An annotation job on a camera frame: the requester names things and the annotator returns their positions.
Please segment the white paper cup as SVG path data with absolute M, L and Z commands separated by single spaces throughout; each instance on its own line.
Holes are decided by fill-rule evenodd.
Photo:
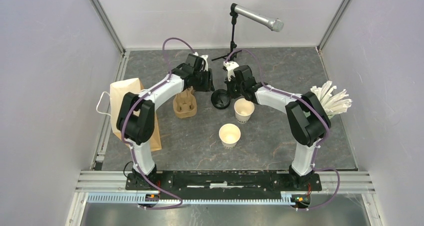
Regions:
M 254 103 L 245 98 L 240 98 L 234 103 L 235 118 L 241 124 L 247 123 L 254 110 Z
M 219 138 L 225 148 L 233 148 L 240 140 L 241 131 L 234 124 L 225 124 L 219 129 Z

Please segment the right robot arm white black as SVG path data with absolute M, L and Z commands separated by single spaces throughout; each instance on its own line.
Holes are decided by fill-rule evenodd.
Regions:
M 269 106 L 287 116 L 291 133 L 296 140 L 288 181 L 293 189 L 303 189 L 314 174 L 318 143 L 327 136 L 331 127 L 330 119 L 319 99 L 312 92 L 293 94 L 257 82 L 248 65 L 225 62 L 223 69 L 227 72 L 225 84 L 231 98 L 242 96 L 254 104 Z

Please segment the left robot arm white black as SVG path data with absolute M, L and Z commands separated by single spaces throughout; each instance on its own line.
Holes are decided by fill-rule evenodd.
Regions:
M 139 93 L 127 92 L 122 99 L 116 127 L 124 143 L 129 144 L 138 183 L 144 189 L 157 184 L 156 169 L 150 149 L 155 128 L 156 110 L 174 95 L 193 88 L 198 92 L 214 91 L 212 70 L 207 55 L 189 54 L 184 63 L 154 86 Z

